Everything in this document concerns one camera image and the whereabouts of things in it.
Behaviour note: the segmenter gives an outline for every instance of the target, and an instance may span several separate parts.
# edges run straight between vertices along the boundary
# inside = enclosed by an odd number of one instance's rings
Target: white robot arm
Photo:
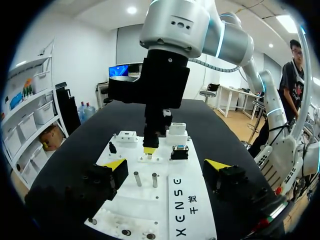
[[[292,134],[283,127],[287,119],[274,80],[268,70],[257,72],[253,59],[254,41],[242,29],[235,14],[219,15],[214,1],[206,10],[195,0],[153,0],[140,35],[140,45],[149,52],[171,52],[185,58],[198,58],[202,53],[220,58],[243,68],[253,93],[265,92],[264,104],[271,130],[268,144],[272,145],[266,145],[255,161],[272,189],[280,188],[279,192],[285,194],[297,177],[318,171],[317,143],[309,147],[309,153],[305,155],[308,164],[302,172],[303,119],[299,119]],[[303,42],[302,46],[304,56],[309,58],[308,46]],[[168,58],[167,61],[171,63],[173,60]],[[307,107],[310,104],[308,61],[303,99]],[[303,109],[300,117],[306,119]]]

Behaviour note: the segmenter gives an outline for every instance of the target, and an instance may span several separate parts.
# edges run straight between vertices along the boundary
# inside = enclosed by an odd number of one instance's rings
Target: computer monitor
[[[129,76],[129,66],[120,65],[109,67],[109,77]]]

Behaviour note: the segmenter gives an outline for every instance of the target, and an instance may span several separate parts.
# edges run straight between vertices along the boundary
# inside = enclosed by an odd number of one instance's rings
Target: white connector block
[[[184,135],[186,131],[186,126],[187,125],[185,123],[173,122],[169,127],[169,133],[171,135]]]
[[[169,145],[187,145],[188,132],[184,131],[183,134],[173,135],[170,130],[166,131],[166,143]]]
[[[169,130],[166,131],[166,143],[169,145],[186,145],[188,140],[186,126],[185,123],[171,123]]]
[[[135,131],[121,131],[115,140],[118,143],[137,143],[138,137]]]

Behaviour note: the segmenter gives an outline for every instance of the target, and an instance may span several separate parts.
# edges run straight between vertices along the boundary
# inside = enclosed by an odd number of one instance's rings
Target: white table
[[[225,111],[223,111],[223,110],[220,108],[221,96],[222,96],[222,91],[223,91],[223,90],[229,91],[229,97],[228,97],[228,102],[227,102],[226,107],[225,107]],[[256,106],[256,105],[254,106],[251,115],[246,112],[246,106],[247,106],[247,102],[248,102],[248,97],[253,97],[253,98],[255,98],[256,100],[259,100],[259,96],[255,95],[255,94],[253,94],[253,93],[249,93],[249,92],[242,91],[242,90],[233,89],[233,88],[228,87],[228,86],[222,86],[222,85],[219,86],[219,90],[218,90],[218,95],[219,95],[219,97],[218,97],[218,102],[217,102],[217,109],[218,109],[218,111],[221,112],[221,113],[224,115],[225,118],[228,117],[228,112],[229,112],[229,108],[230,108],[230,104],[231,104],[231,99],[232,99],[233,93],[238,93],[238,94],[243,94],[243,95],[245,95],[243,106],[235,106],[235,108],[242,109],[243,114],[245,114],[246,116],[248,116],[251,120],[254,119],[257,106]]]

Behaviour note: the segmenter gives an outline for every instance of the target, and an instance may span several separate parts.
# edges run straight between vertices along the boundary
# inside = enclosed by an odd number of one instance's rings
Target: person
[[[290,123],[294,117],[298,119],[303,92],[304,92],[304,78],[303,70],[303,53],[300,43],[297,40],[290,41],[290,48],[293,54],[293,59],[287,62],[282,69],[282,78],[279,87],[279,96],[283,104],[284,112],[287,121]],[[260,130],[259,136],[253,142],[249,153],[255,158],[262,145],[265,145],[269,138],[269,123],[265,121]]]

